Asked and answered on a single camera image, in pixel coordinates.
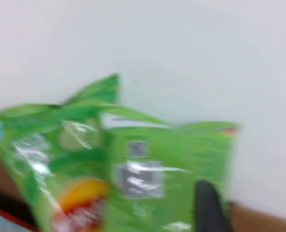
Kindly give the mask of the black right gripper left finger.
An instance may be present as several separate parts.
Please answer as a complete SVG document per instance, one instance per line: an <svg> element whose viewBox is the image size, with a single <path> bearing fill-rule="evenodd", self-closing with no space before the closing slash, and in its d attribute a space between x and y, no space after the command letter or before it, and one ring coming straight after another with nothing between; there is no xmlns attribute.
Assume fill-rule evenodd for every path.
<svg viewBox="0 0 286 232"><path fill-rule="evenodd" d="M220 196L206 180L196 182L195 230L197 232L230 232L231 225L222 209Z"/></svg>

